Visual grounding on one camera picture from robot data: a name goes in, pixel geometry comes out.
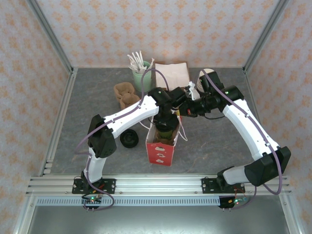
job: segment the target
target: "patterned wallpaper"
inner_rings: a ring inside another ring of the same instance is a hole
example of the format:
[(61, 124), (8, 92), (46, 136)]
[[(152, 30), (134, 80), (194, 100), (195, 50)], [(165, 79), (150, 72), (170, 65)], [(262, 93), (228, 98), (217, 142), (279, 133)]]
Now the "patterned wallpaper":
[(292, 177), (301, 219), (311, 231), (311, 0), (290, 0), (248, 77), (262, 124), (292, 152), (285, 173)]
[(12, 233), (30, 176), (38, 175), (68, 74), (25, 0), (0, 1), (0, 15), (0, 233), (4, 234)]
[(73, 66), (128, 66), (127, 54), (242, 67), (278, 0), (39, 0)]

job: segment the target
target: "cup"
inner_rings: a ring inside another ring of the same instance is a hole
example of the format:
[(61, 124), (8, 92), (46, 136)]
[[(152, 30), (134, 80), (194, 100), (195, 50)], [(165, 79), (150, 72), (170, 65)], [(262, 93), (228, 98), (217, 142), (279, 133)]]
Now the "cup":
[[(144, 64), (144, 67), (147, 67), (147, 68), (150, 67), (149, 62), (144, 61), (143, 64)], [(136, 90), (141, 92), (141, 90), (142, 90), (141, 79), (142, 79), (143, 74), (138, 74), (135, 71), (132, 71), (132, 73), (133, 73), (133, 79), (135, 81), (135, 88), (136, 88)], [(146, 73), (144, 76), (143, 88), (144, 88), (144, 92), (148, 92), (152, 88), (152, 72), (151, 71)]]

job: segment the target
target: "white cable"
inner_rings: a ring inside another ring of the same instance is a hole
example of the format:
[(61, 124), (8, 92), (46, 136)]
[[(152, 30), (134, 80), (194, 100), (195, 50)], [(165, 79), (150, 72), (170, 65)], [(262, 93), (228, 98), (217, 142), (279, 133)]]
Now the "white cable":
[(150, 130), (150, 128), (146, 127), (141, 121), (140, 121), (140, 124), (141, 124), (144, 128)]
[(184, 131), (184, 128), (183, 128), (183, 125), (182, 125), (182, 122), (181, 122), (181, 119), (180, 119), (180, 116), (177, 116), (177, 119), (179, 120), (180, 127), (181, 127), (182, 130), (183, 130), (183, 134), (184, 134), (184, 137), (185, 137), (185, 138), (182, 136), (180, 130), (179, 130), (179, 134), (180, 134), (180, 136), (182, 137), (183, 140), (188, 141), (188, 139), (187, 139), (187, 137), (186, 137), (186, 134), (185, 134), (185, 131)]

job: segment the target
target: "metal bracket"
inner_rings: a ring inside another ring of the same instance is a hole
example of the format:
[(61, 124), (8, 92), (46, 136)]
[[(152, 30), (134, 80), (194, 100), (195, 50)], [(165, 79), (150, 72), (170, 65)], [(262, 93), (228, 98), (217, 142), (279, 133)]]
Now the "metal bracket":
[(245, 192), (245, 187), (242, 186), (242, 184), (234, 184), (225, 187), (222, 191), (216, 181), (216, 178), (207, 177), (201, 179), (201, 188), (203, 190), (203, 194), (234, 194), (235, 192), (241, 194), (242, 192), (240, 190)]
[[(94, 184), (95, 187), (109, 193), (115, 193), (116, 180), (115, 179), (100, 179)], [(72, 194), (100, 194), (100, 192), (94, 190), (89, 184), (85, 184), (83, 179), (74, 179)]]

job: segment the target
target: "black wheel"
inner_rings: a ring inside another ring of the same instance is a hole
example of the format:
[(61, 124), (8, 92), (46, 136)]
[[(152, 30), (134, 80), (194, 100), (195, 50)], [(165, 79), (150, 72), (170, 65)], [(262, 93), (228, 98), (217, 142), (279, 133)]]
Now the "black wheel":
[(138, 144), (137, 133), (132, 129), (127, 129), (120, 134), (120, 142), (126, 148), (133, 148)]

